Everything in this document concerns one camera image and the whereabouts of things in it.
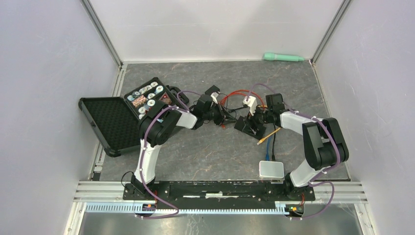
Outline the black network switch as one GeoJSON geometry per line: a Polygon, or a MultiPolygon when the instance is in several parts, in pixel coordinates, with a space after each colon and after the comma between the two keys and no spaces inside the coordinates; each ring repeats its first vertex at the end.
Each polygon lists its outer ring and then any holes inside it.
{"type": "Polygon", "coordinates": [[[251,116],[240,116],[235,123],[234,129],[254,137],[257,140],[262,139],[266,131],[264,124],[255,121],[251,116]]]}

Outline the black power adapter with cord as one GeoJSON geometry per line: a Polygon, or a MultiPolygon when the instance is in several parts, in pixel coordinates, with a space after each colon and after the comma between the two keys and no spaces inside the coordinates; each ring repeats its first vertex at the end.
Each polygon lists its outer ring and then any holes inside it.
{"type": "Polygon", "coordinates": [[[218,99],[218,104],[223,105],[230,113],[236,113],[236,111],[242,110],[244,109],[244,105],[242,105],[241,107],[237,107],[237,108],[229,108],[228,107],[228,103],[229,103],[229,98],[231,96],[235,96],[235,95],[243,95],[242,90],[237,90],[234,91],[232,93],[229,94],[224,94],[220,92],[220,89],[216,86],[211,86],[208,90],[205,91],[205,94],[207,94],[208,96],[210,96],[213,92],[217,92],[219,93],[219,96],[217,97],[218,99]]]}

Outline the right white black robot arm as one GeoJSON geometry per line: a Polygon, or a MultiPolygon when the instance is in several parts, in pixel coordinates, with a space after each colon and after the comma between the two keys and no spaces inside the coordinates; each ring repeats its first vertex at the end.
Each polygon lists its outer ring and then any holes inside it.
{"type": "Polygon", "coordinates": [[[295,200],[302,188],[349,159],[349,151],[341,128],[335,118],[317,118],[290,108],[281,94],[266,96],[266,108],[260,108],[254,96],[244,97],[250,109],[248,120],[254,124],[274,124],[302,135],[304,161],[288,173],[283,181],[283,195],[295,200]]]}

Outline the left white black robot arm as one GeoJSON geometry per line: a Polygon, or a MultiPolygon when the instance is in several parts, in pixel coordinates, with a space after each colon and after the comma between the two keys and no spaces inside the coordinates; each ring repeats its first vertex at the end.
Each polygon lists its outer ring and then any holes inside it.
{"type": "Polygon", "coordinates": [[[151,182],[155,179],[155,166],[161,146],[173,135],[176,127],[196,130],[205,122],[218,126],[235,123],[232,116],[216,98],[203,94],[191,107],[171,106],[155,101],[152,108],[139,122],[140,156],[131,178],[135,193],[149,199],[154,193],[151,182]]]}

